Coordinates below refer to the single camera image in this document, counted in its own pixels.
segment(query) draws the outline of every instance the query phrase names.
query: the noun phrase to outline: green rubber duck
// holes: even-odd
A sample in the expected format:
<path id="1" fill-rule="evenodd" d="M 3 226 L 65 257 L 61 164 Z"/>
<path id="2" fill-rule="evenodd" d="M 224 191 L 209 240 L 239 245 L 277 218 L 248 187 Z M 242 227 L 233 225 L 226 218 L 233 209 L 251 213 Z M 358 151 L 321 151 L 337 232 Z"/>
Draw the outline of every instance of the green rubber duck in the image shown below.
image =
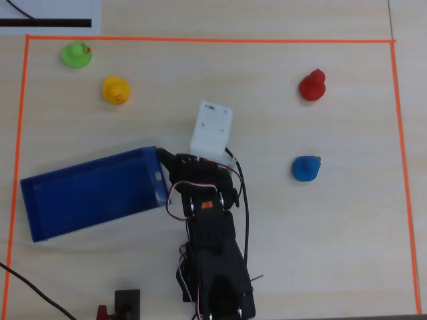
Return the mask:
<path id="1" fill-rule="evenodd" d="M 82 68 L 91 61 L 91 48 L 82 41 L 74 41 L 61 50 L 61 58 L 71 68 Z"/>

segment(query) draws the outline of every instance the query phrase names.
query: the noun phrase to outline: wooden table surface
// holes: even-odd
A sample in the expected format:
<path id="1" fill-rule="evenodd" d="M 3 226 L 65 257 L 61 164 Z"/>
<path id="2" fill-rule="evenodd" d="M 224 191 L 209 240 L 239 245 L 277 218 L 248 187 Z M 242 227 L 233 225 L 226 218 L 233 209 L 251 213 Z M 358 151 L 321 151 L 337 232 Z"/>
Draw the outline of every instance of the wooden table surface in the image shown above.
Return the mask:
<path id="1" fill-rule="evenodd" d="M 390 2 L 392 27 L 385 0 L 108 0 L 102 35 L 391 39 L 393 30 L 422 300 L 427 3 Z M 10 231 L 24 42 L 4 37 L 7 45 L 0 47 L 1 261 Z M 148 145 L 186 152 L 200 100 L 232 107 L 229 146 L 242 164 L 251 212 L 248 269 L 253 277 L 264 274 L 254 282 L 257 319 L 416 313 L 388 43 L 87 41 L 93 59 L 80 70 L 60 63 L 64 44 L 30 43 L 20 179 Z M 297 86 L 317 67 L 326 73 L 327 91 L 307 104 Z M 117 109 L 100 94 L 109 74 L 131 84 L 131 99 Z M 311 154 L 322 157 L 319 176 L 297 183 L 292 160 Z M 113 292 L 133 288 L 141 289 L 142 319 L 193 315 L 175 280 L 185 231 L 164 208 L 34 244 L 17 191 L 11 267 L 78 319 L 94 319 L 99 304 L 111 310 Z M 244 210 L 233 213 L 243 248 Z M 0 288 L 4 282 L 1 273 Z M 14 277 L 8 288 L 2 320 L 63 319 Z"/>

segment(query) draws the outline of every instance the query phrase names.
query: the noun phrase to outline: white 3d-printed part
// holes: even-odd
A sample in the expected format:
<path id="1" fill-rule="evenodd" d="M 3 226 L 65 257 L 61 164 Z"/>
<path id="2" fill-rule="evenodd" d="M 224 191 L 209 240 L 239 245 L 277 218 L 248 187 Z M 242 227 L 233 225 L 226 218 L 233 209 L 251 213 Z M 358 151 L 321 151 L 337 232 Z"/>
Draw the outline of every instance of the white 3d-printed part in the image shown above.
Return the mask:
<path id="1" fill-rule="evenodd" d="M 197 157 L 233 165 L 224 151 L 230 138 L 233 109 L 216 103 L 201 101 L 189 152 Z"/>

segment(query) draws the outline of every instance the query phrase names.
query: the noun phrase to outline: orange tape border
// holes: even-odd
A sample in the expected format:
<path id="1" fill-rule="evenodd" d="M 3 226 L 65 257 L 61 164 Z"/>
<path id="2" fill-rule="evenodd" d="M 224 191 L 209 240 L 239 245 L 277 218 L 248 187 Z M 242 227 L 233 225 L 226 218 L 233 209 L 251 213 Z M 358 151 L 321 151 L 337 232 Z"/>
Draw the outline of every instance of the orange tape border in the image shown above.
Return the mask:
<path id="1" fill-rule="evenodd" d="M 412 260 L 412 278 L 414 282 L 414 296 L 416 304 L 416 312 L 421 315 L 421 302 L 420 292 L 418 288 L 418 268 L 416 262 L 416 248 L 415 248 L 415 236 L 414 226 L 412 221 L 412 206 L 410 200 L 410 189 L 409 189 L 409 178 L 408 168 L 406 164 L 406 152 L 404 133 L 402 125 L 402 113 L 400 109 L 400 98 L 398 88 L 398 76 L 396 70 L 396 56 L 394 54 L 395 39 L 204 39 L 204 38 L 173 38 L 173 37 L 75 37 L 75 36 L 44 36 L 44 35 L 28 35 L 25 36 L 25 48 L 24 48 L 24 59 L 22 67 L 22 78 L 21 78 L 21 94 L 19 97 L 19 113 L 18 113 L 18 124 L 17 124 L 17 137 L 16 137 L 16 148 L 15 148 L 15 167 L 13 171 L 13 192 L 12 192 L 12 203 L 11 203 L 11 220 L 9 226 L 9 240 L 7 246 L 7 260 L 6 265 L 10 267 L 12 259 L 12 246 L 13 246 L 13 231 L 15 225 L 15 210 L 16 210 L 16 198 L 17 198 L 17 186 L 18 186 L 18 175 L 19 175 L 19 156 L 21 150 L 21 133 L 22 133 L 22 117 L 24 107 L 24 96 L 25 96 L 25 83 L 27 78 L 27 66 L 28 66 L 28 53 L 29 53 L 29 41 L 34 40 L 105 40 L 105 41 L 157 41 L 157 42 L 199 42 L 199 43 L 389 43 L 390 44 L 390 56 L 392 62 L 392 73 L 393 73 L 393 84 L 394 84 L 394 96 L 396 101 L 396 113 L 398 118 L 398 129 L 400 139 L 400 152 L 402 154 L 402 167 L 405 184 L 405 196 L 406 196 L 406 209 L 408 213 L 408 227 L 410 236 L 410 249 L 411 249 L 411 260 Z M 1 312 L 1 320 L 6 320 L 7 312 L 7 298 L 9 293 L 9 272 L 5 273 L 5 287 L 3 291 L 3 308 Z"/>

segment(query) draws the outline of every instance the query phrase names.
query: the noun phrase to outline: blue plastic tray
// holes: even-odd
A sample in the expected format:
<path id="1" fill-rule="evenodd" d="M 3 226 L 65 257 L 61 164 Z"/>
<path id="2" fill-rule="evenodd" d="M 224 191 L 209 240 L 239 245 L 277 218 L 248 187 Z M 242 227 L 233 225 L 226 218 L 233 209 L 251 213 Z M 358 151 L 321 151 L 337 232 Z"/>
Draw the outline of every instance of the blue plastic tray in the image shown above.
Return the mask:
<path id="1" fill-rule="evenodd" d="M 21 180 L 34 242 L 166 205 L 156 147 Z"/>

